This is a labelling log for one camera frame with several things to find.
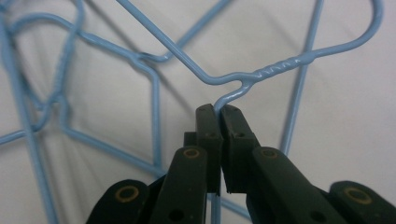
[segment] round hole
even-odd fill
[[[184,218],[184,212],[179,209],[175,209],[169,213],[169,219],[171,221],[180,221],[183,218]]]
[[[349,199],[356,203],[369,204],[373,201],[372,198],[361,189],[348,187],[344,189],[344,193]]]
[[[184,150],[183,154],[189,159],[195,159],[199,156],[199,151],[195,148],[189,148],[187,150]]]
[[[277,157],[276,152],[272,150],[265,149],[262,151],[262,155],[267,158],[275,159]]]
[[[323,222],[327,221],[327,218],[322,213],[320,213],[318,211],[311,212],[310,216],[316,222],[323,223]]]
[[[133,201],[139,195],[139,189],[135,186],[124,186],[117,190],[116,200],[120,203],[128,203]]]

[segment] white wall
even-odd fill
[[[93,1],[139,49],[164,53],[165,48],[113,1]],[[177,40],[215,1],[135,1],[148,17]],[[299,54],[315,1],[234,1],[185,48],[212,76],[251,72]],[[371,18],[368,0],[326,1],[315,49],[354,39]],[[396,76],[394,58],[396,2],[385,4],[377,35],[359,49],[316,60],[308,71],[290,159],[312,184],[327,190],[338,180],[360,182],[396,204]],[[84,30],[122,46],[126,43],[87,7]],[[10,20],[28,11],[49,11],[73,20],[69,1],[17,1]],[[18,37],[21,67],[44,99],[50,92],[66,32],[37,24]],[[158,66],[162,85],[163,162],[168,166],[182,145],[183,133],[194,130],[194,109],[214,104],[231,83],[210,87],[182,63]],[[69,70],[68,97],[72,124],[134,155],[150,159],[149,80],[124,60],[78,41]],[[241,108],[263,146],[279,147],[295,71],[265,80],[233,105]],[[0,76],[0,134],[19,129],[8,79]],[[64,136],[56,122],[39,135],[48,158],[51,185],[62,223],[84,222],[113,183],[153,178]],[[0,146],[0,222],[44,223],[34,173],[23,141]],[[233,196],[243,204],[244,198]],[[224,223],[244,219],[223,209]]]

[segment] wire frame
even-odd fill
[[[50,120],[50,113],[54,105],[59,106],[59,127],[62,132],[72,139],[83,142],[84,144],[96,147],[103,150],[105,153],[122,159],[131,163],[144,171],[150,172],[154,176],[161,176],[166,173],[163,169],[163,155],[161,148],[161,109],[160,109],[160,75],[156,71],[154,65],[161,66],[162,63],[167,63],[172,57],[176,57],[188,69],[191,70],[202,82],[207,85],[224,85],[230,82],[238,81],[240,87],[235,91],[230,91],[221,96],[215,103],[215,111],[219,113],[220,109],[242,96],[244,96],[253,85],[259,85],[269,77],[274,77],[278,74],[287,72],[292,69],[299,69],[297,81],[293,90],[292,99],[290,100],[290,111],[288,113],[287,125],[284,130],[283,139],[281,142],[281,151],[288,154],[290,151],[290,142],[294,129],[295,120],[297,118],[298,107],[300,104],[302,91],[304,87],[305,75],[308,65],[315,59],[325,57],[348,50],[355,49],[366,41],[368,41],[377,31],[382,20],[382,4],[380,0],[372,0],[373,19],[362,36],[350,41],[348,43],[339,44],[323,49],[313,49],[315,35],[318,29],[320,13],[323,7],[323,0],[318,0],[315,4],[312,13],[312,19],[309,25],[309,30],[304,44],[304,51],[297,56],[290,57],[278,63],[266,65],[258,68],[254,72],[233,72],[223,76],[211,76],[203,68],[201,68],[189,55],[183,51],[192,38],[194,38],[214,17],[220,15],[220,12],[231,4],[232,1],[221,0],[218,1],[206,14],[198,20],[190,30],[184,34],[176,43],[169,38],[160,28],[156,26],[145,14],[143,14],[134,4],[129,0],[118,0],[117,2],[139,21],[149,32],[152,33],[169,51],[164,55],[153,55],[146,52],[137,52],[121,46],[118,46],[99,35],[85,32],[81,27],[84,22],[85,11],[82,0],[76,1],[77,16],[73,22],[67,21],[60,16],[49,13],[32,13],[23,15],[15,22],[8,23],[5,20],[7,9],[12,5],[12,0],[8,0],[1,5],[2,17],[0,17],[0,41],[2,46],[2,60],[3,65],[7,70],[9,76],[9,84],[12,88],[15,104],[18,109],[21,129],[12,133],[8,133],[0,137],[0,145],[13,142],[17,139],[25,139],[29,148],[29,155],[31,157],[32,165],[37,179],[37,185],[41,191],[42,201],[45,207],[47,219],[49,223],[58,223],[58,213],[55,209],[54,200],[51,194],[49,175],[45,169],[43,156],[40,152],[40,145],[35,133],[39,133],[44,129]],[[14,39],[23,31],[28,25],[38,23],[39,21],[51,22],[62,26],[68,31],[67,38],[63,45],[62,55],[58,62],[55,79],[53,81],[51,94],[45,101],[40,101],[39,97],[32,88],[29,81],[22,74],[18,67],[18,57],[14,49]],[[111,54],[118,55],[124,58],[134,68],[141,73],[147,74],[150,77],[151,85],[151,123],[152,123],[152,162],[147,162],[138,158],[137,156],[127,153],[115,146],[110,145],[105,141],[94,138],[87,133],[78,131],[70,125],[70,104],[66,96],[66,82],[69,66],[73,60],[76,51],[76,39],[89,43],[99,49],[104,49]],[[41,116],[38,121],[33,122],[32,115],[29,112],[29,104],[32,104]],[[232,203],[226,199],[221,199],[216,195],[211,195],[212,201],[212,218],[211,223],[220,223],[220,207],[224,206],[235,213],[249,218],[248,211],[239,205]]]

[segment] blue coated wire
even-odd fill
[[[220,97],[215,103],[215,107],[223,107],[225,104],[236,100],[244,95],[247,86],[251,87],[259,81],[263,81],[269,77],[284,73],[301,65],[312,63],[316,58],[324,57],[336,53],[345,52],[364,44],[377,31],[382,19],[382,4],[380,0],[372,0],[374,16],[367,31],[356,40],[345,44],[328,47],[324,49],[316,49],[305,52],[287,60],[274,63],[264,68],[258,69],[252,73],[235,72],[221,77],[212,77],[208,75],[198,64],[196,64],[181,48],[177,46],[166,34],[164,34],[152,21],[149,20],[137,7],[128,0],[117,0],[132,16],[134,16],[148,31],[150,31],[164,46],[166,46],[182,63],[184,63],[200,80],[209,85],[222,85],[231,81],[239,80],[241,88],[233,94]]]
[[[314,47],[315,36],[318,30],[318,24],[320,20],[320,14],[323,9],[323,3],[323,0],[318,0],[315,4],[315,9],[311,18],[311,24],[309,25],[308,35],[305,40],[304,52],[308,52]],[[307,71],[308,65],[301,66],[299,68],[298,75],[294,84],[293,95],[291,96],[292,99],[290,103],[290,109],[288,117],[286,119],[286,127],[283,131],[282,141],[280,145],[280,150],[285,155],[289,155],[291,138],[293,136],[294,126],[297,120],[298,108],[301,102],[301,96],[303,93]]]
[[[204,26],[206,26],[210,21],[213,20],[213,18],[216,15],[219,15],[219,13],[229,5],[230,2],[233,0],[221,0],[218,3],[216,3],[212,8],[209,9],[209,11],[206,12],[206,14],[198,20],[191,28],[190,30],[183,35],[178,41],[177,45],[182,49],[191,39],[193,39],[199,31],[201,31]],[[141,58],[145,60],[150,60],[156,63],[163,63],[168,60],[170,60],[174,54],[171,51],[168,51],[162,56],[158,55],[152,55],[149,53],[141,53]]]
[[[41,190],[41,197],[45,207],[46,216],[49,223],[58,223],[56,210],[50,192],[50,185],[48,183],[47,175],[41,158],[41,152],[39,150],[34,131],[32,130],[33,128],[31,126],[27,105],[23,99],[21,74],[15,61],[13,49],[11,48],[11,41],[7,34],[6,23],[4,21],[3,15],[0,16],[0,41],[2,43],[2,60],[9,75],[9,80],[12,86],[15,102],[17,104],[21,125],[23,127],[23,133],[26,137],[27,145],[29,147],[29,155],[35,171],[37,185]]]
[[[346,44],[329,47],[325,49],[312,49],[312,43],[309,40],[310,36],[313,38],[314,35],[311,33],[315,33],[313,31],[313,23],[318,23],[318,17],[314,16],[310,34],[308,35],[307,44],[305,45],[304,53],[298,55],[296,57],[289,58],[285,61],[281,61],[278,63],[271,64],[269,66],[265,66],[262,69],[258,69],[252,73],[243,73],[243,72],[236,72],[231,73],[228,75],[224,75],[221,77],[211,77],[208,75],[202,68],[200,68],[190,57],[184,53],[181,49],[188,41],[190,41],[198,31],[202,30],[203,26],[205,26],[209,21],[211,21],[215,15],[217,15],[227,4],[230,0],[222,0],[219,1],[214,7],[212,7],[190,30],[177,42],[177,44],[173,43],[173,41],[167,37],[160,29],[158,29],[143,13],[141,13],[133,4],[131,4],[127,0],[118,0],[118,2],[128,10],[139,22],[141,22],[154,36],[156,36],[168,49],[169,52],[165,53],[162,56],[151,55],[145,52],[131,52],[128,49],[124,49],[120,46],[117,46],[97,35],[85,33],[79,30],[84,13],[83,13],[83,5],[82,1],[78,0],[78,16],[74,24],[58,17],[55,15],[51,15],[49,13],[38,13],[32,14],[29,16],[25,16],[22,19],[18,20],[14,24],[12,24],[9,28],[6,28],[6,24],[3,19],[0,21],[1,26],[1,41],[2,41],[2,55],[3,61],[5,64],[5,68],[7,69],[10,75],[11,85],[14,90],[15,101],[17,102],[17,106],[19,109],[21,122],[23,126],[23,130],[16,131],[14,133],[9,133],[5,136],[0,137],[0,144],[4,144],[6,142],[13,141],[17,138],[26,137],[28,140],[28,145],[30,148],[30,154],[33,161],[33,165],[35,168],[35,174],[37,175],[38,185],[41,188],[43,202],[45,204],[47,217],[50,223],[56,223],[56,213],[53,206],[53,200],[51,199],[50,188],[48,186],[48,181],[46,178],[46,174],[44,171],[43,163],[40,160],[39,156],[39,148],[38,144],[35,140],[34,132],[41,130],[44,125],[46,124],[47,120],[50,116],[50,109],[54,103],[59,103],[61,107],[60,112],[60,124],[62,130],[72,138],[75,138],[81,142],[84,142],[90,146],[100,148],[104,152],[109,153],[117,158],[122,160],[126,160],[131,164],[135,164],[137,167],[142,168],[156,176],[163,175],[165,173],[162,170],[162,163],[161,163],[161,148],[160,148],[160,141],[161,141],[161,133],[160,133],[160,97],[159,97],[159,88],[160,88],[160,80],[158,74],[155,72],[154,69],[149,67],[143,61],[153,61],[155,63],[163,63],[168,61],[173,55],[180,59],[198,78],[200,78],[204,83],[210,85],[222,85],[231,81],[239,80],[241,82],[241,87],[235,91],[232,91],[222,97],[220,97],[215,103],[215,111],[219,113],[219,110],[225,105],[235,100],[244,94],[246,94],[250,88],[257,82],[263,81],[268,77],[273,77],[277,74],[289,71],[301,65],[307,65],[312,63],[318,57],[324,57],[327,55],[335,54],[344,52],[347,50],[354,49],[367,40],[369,40],[376,30],[379,27],[379,24],[382,20],[382,4],[380,0],[372,0],[373,3],[373,19],[372,22],[367,29],[367,31],[358,39],[348,42]],[[9,4],[12,3],[11,1],[6,1],[3,5],[0,5],[0,10],[4,11],[9,7]],[[317,2],[317,6],[315,9],[315,13],[319,14],[319,7],[318,5],[322,4],[322,0]],[[66,29],[69,30],[69,36],[66,39],[64,50],[62,53],[61,60],[58,63],[57,73],[55,75],[55,82],[53,86],[53,93],[49,97],[49,99],[45,103],[41,103],[39,99],[36,97],[33,90],[28,85],[27,81],[21,77],[19,71],[16,67],[14,56],[12,55],[12,49],[10,47],[10,37],[7,35],[9,32],[12,35],[15,35],[21,28],[28,23],[39,21],[39,20],[47,20],[51,22],[55,22],[57,24],[62,25]],[[74,42],[76,37],[81,37],[84,41],[95,45],[96,47],[100,47],[101,49],[108,50],[112,53],[118,54],[121,57],[125,58],[129,63],[133,66],[139,68],[142,72],[149,75],[152,86],[151,86],[151,107],[152,107],[152,135],[153,135],[153,164],[150,164],[146,161],[142,161],[137,157],[134,157],[122,150],[117,149],[105,142],[102,142],[98,139],[95,139],[85,133],[73,130],[69,127],[68,120],[68,111],[69,111],[69,103],[67,103],[67,99],[64,96],[64,84],[67,75],[67,67],[70,63],[72,53],[74,51]],[[301,68],[300,73],[302,74],[299,77],[299,80],[302,80],[304,83],[304,76],[306,73],[306,66]],[[37,110],[42,111],[42,115],[36,124],[31,124],[29,113],[26,109],[26,104],[23,101],[23,95],[26,94],[29,96],[31,101],[34,103]],[[299,104],[299,97],[295,98],[295,103],[293,103],[293,111],[296,114],[296,110],[298,109]],[[292,126],[294,125],[294,121],[292,122],[291,127],[287,129],[291,129],[289,140],[285,140],[288,142],[290,146],[290,139],[292,134]],[[220,205],[222,204],[226,208],[234,211],[235,213],[249,218],[248,211],[234,203],[229,202],[228,200],[220,199],[220,197],[212,197],[212,223],[219,223],[220,222]]]
[[[221,9],[223,9],[226,4],[229,1],[220,1],[218,4],[215,5],[215,7],[213,7],[201,20],[199,20],[197,22],[196,25],[194,25],[179,41],[179,44],[181,46],[185,45],[191,38],[193,38],[197,32],[199,30],[201,30],[203,28],[203,26],[208,23]],[[68,21],[63,20],[62,18],[59,17],[55,17],[54,15],[50,15],[50,14],[35,14],[35,15],[31,15],[30,17],[25,17],[22,20],[18,21],[16,24],[14,24],[14,26],[12,26],[11,33],[17,33],[21,27],[23,25],[25,25],[26,23],[32,22],[32,21],[36,21],[36,20],[42,20],[42,19],[48,19],[48,20],[52,20],[52,21],[57,21],[59,23],[61,23],[63,26],[66,26],[69,29],[69,37],[66,40],[66,44],[64,46],[64,52],[62,54],[62,59],[60,60],[59,64],[58,64],[58,69],[57,69],[57,74],[56,74],[56,78],[55,78],[55,83],[54,83],[54,92],[52,93],[51,97],[48,99],[48,101],[44,104],[44,114],[41,116],[41,119],[39,120],[39,122],[34,125],[35,127],[35,131],[39,131],[46,123],[46,121],[49,119],[49,112],[50,112],[50,105],[52,105],[55,102],[62,102],[61,106],[62,106],[62,112],[61,112],[61,117],[60,117],[60,121],[61,121],[61,128],[64,130],[64,132],[66,134],[68,134],[69,136],[76,138],[82,142],[85,142],[87,144],[90,144],[92,146],[96,146],[101,148],[103,151],[106,151],[110,154],[112,154],[113,156],[116,156],[118,158],[127,160],[128,162],[135,164],[136,166],[147,170],[149,172],[152,172],[155,175],[163,175],[164,171],[161,170],[161,148],[160,148],[160,141],[161,141],[161,137],[160,137],[160,114],[159,114],[159,78],[158,75],[155,73],[155,71],[153,69],[151,69],[150,67],[148,67],[147,65],[139,62],[136,58],[136,56],[139,56],[139,58],[144,59],[143,53],[140,54],[133,54],[131,51],[126,50],[126,49],[121,49],[119,47],[115,47],[114,44],[110,44],[110,42],[105,41],[104,39],[97,37],[95,35],[91,35],[91,34],[85,34],[84,37],[86,37],[87,40],[91,40],[92,43],[97,44],[97,45],[101,45],[102,47],[104,47],[105,49],[115,49],[113,51],[116,51],[118,54],[123,54],[123,56],[126,56],[131,63],[133,63],[134,65],[136,65],[137,67],[139,67],[141,70],[145,71],[146,73],[148,73],[151,77],[151,81],[152,81],[152,123],[153,123],[153,164],[154,167],[149,164],[146,163],[134,156],[131,156],[127,153],[122,152],[121,150],[112,147],[104,142],[101,142],[97,139],[94,139],[90,136],[88,136],[87,134],[84,133],[80,133],[77,132],[75,130],[72,130],[70,127],[68,127],[67,125],[67,108],[68,108],[68,104],[66,102],[66,99],[64,97],[64,80],[65,80],[65,76],[66,76],[66,69],[68,67],[68,64],[70,62],[70,58],[71,58],[71,54],[73,52],[74,49],[74,39],[76,37],[76,34],[79,33],[79,27],[82,23],[83,20],[83,8],[82,8],[82,4],[81,2],[78,2],[78,20],[76,22],[75,25],[69,23]],[[167,53],[165,55],[163,55],[163,62],[169,60],[171,57],[171,54]],[[34,101],[35,105],[37,108],[39,107],[43,107],[42,104],[39,103],[38,98],[35,97],[34,93],[32,92],[32,90],[30,89],[29,86],[26,86],[26,80],[24,80],[23,82],[24,84],[24,89],[27,91],[28,95],[30,96],[30,98]],[[6,136],[3,136],[2,138],[0,138],[0,143],[4,144],[6,142],[10,142],[12,140],[15,140],[17,138],[23,137],[24,136],[24,131],[18,131],[15,133],[11,133],[11,134],[7,134]]]

